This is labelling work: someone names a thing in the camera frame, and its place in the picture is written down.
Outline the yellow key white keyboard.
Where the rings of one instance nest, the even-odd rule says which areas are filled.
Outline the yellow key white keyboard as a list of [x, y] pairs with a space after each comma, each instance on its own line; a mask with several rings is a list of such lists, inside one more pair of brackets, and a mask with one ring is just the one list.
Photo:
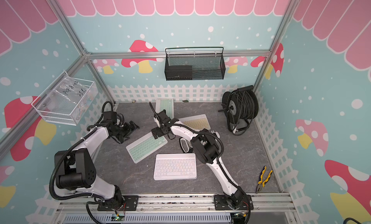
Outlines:
[[192, 129], [196, 130], [211, 129], [207, 116], [205, 114], [179, 118], [179, 121]]

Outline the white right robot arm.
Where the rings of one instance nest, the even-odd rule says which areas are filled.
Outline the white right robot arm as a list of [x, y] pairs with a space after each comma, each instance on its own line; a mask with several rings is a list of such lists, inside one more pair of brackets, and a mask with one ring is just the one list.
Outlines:
[[156, 113], [155, 110], [152, 111], [157, 123], [157, 127], [151, 130], [155, 139], [171, 133], [189, 141], [196, 158], [211, 169], [221, 184], [227, 204], [233, 210], [246, 208], [251, 211], [253, 209], [248, 195], [233, 180], [222, 162], [221, 156], [224, 152], [224, 145], [216, 134], [207, 129], [193, 129], [176, 118], [170, 119], [165, 110], [160, 113]]

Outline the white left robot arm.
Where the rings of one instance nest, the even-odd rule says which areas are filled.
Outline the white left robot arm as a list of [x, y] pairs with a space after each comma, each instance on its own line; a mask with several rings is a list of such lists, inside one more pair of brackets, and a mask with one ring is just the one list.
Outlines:
[[93, 197], [95, 202], [112, 210], [124, 207], [120, 188], [107, 183], [97, 175], [91, 158], [107, 139], [122, 144], [139, 129], [134, 122], [125, 122], [122, 114], [102, 112], [98, 121], [87, 128], [88, 134], [66, 151], [55, 154], [55, 168], [49, 182], [49, 193], [55, 200]]

